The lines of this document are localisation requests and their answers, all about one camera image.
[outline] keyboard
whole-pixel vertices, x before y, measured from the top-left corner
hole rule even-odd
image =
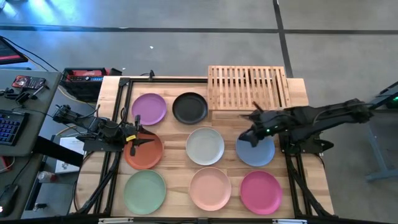
[[[29,113],[0,110],[0,145],[15,146]]]

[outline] magenta plate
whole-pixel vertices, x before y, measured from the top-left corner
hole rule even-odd
[[[241,200],[253,213],[269,215],[274,213],[282,202],[282,188],[273,175],[256,170],[242,180]]]
[[[155,93],[146,93],[138,97],[132,104],[133,117],[141,115],[141,124],[153,125],[161,121],[166,114],[166,101]]]

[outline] gray table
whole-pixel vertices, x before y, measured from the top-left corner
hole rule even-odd
[[[11,84],[13,83],[17,75],[42,77],[46,79],[46,84],[50,89],[39,93],[37,95],[37,100],[28,100],[25,105],[28,109],[47,113],[54,97],[55,91],[57,90],[59,81],[61,79],[61,73],[27,70],[0,70],[0,89],[11,87]],[[5,99],[4,97],[0,97],[0,109],[11,110],[15,107],[18,107],[18,105],[14,101]],[[0,174],[0,189],[2,189],[5,185],[10,184],[14,180],[18,172],[26,164],[44,122],[44,114],[33,111],[25,112],[30,113],[30,116],[17,144],[14,147],[0,145],[0,156],[16,157],[15,163],[12,166],[12,170]],[[16,206],[8,217],[0,218],[0,220],[20,219],[22,212],[24,211],[26,201],[29,197],[32,185],[37,175],[37,171],[43,159],[43,155],[40,154],[33,154],[31,156],[32,159],[16,181],[16,184],[19,185],[19,193],[16,199]]]

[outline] orange plate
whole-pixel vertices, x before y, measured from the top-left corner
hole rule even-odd
[[[124,159],[134,169],[150,169],[162,158],[163,144],[157,135],[138,134],[139,139],[153,139],[136,148],[136,155],[130,156],[132,141],[124,146]]]

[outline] gray floor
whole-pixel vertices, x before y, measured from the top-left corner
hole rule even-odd
[[[93,27],[276,28],[271,0],[9,1],[0,24]],[[279,0],[285,29],[398,29],[398,2],[390,0]],[[58,69],[114,67],[138,75],[206,75],[208,65],[284,65],[278,34],[89,33],[1,31]],[[352,98],[369,100],[397,81],[398,35],[286,35],[294,77],[305,79],[312,106]],[[53,104],[87,105],[57,93]],[[48,138],[64,127],[47,120]],[[366,182],[377,171],[363,125],[325,131],[335,143],[325,153],[337,215],[398,222],[398,179]],[[392,165],[398,152],[388,151]],[[65,194],[70,191],[65,185]],[[50,200],[46,192],[40,200]],[[51,212],[64,214],[55,204]]]

